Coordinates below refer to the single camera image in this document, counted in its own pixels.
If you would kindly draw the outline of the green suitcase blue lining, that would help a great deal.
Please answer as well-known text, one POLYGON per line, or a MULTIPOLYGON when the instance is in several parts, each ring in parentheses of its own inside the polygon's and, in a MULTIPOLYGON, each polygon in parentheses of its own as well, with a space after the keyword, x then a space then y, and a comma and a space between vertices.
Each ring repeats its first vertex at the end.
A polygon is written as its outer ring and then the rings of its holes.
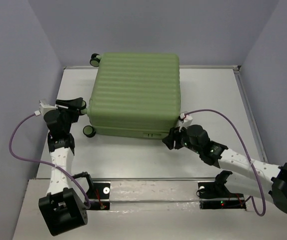
POLYGON ((181 112, 180 60, 174 53, 106 52, 88 102, 96 134, 160 140, 181 112))

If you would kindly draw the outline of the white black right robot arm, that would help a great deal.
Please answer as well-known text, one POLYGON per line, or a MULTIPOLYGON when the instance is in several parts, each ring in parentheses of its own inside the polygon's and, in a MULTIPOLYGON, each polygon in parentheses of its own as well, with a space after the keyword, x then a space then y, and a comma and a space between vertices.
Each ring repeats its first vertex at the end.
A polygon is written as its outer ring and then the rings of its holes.
POLYGON ((186 148, 207 165, 220 169, 214 181, 200 185, 203 200, 247 195, 270 202, 287 214, 287 162, 269 164, 248 159, 226 145, 211 140, 200 125, 173 127, 162 142, 169 150, 186 148))

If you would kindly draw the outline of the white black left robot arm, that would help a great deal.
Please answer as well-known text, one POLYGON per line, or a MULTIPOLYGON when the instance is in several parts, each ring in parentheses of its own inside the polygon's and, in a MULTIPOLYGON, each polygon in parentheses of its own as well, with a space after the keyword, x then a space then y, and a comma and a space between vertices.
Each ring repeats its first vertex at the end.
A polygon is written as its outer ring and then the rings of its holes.
POLYGON ((57 100, 50 105, 39 102, 39 111, 48 128, 47 146, 51 166, 46 195, 38 200, 38 207, 52 236, 58 236, 88 223, 87 207, 71 186, 76 180, 71 175, 75 156, 75 140, 71 126, 86 108, 83 98, 57 100))

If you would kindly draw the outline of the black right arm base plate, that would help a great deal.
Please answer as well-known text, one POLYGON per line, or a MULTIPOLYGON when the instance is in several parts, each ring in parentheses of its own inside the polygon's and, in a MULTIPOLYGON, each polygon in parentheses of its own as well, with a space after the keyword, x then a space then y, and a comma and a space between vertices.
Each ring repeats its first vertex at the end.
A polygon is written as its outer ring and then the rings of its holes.
POLYGON ((201 210, 246 210, 245 197, 241 193, 231 193, 225 186, 215 182, 199 182, 196 196, 201 210))

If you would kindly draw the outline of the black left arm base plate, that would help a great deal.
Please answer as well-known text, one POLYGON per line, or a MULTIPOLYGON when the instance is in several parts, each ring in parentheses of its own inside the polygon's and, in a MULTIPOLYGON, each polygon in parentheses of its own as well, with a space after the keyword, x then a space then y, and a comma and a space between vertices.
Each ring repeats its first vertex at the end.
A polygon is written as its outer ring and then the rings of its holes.
POLYGON ((86 194, 90 200, 89 211, 108 211, 110 210, 111 183, 109 181, 95 181, 94 190, 90 188, 86 194))

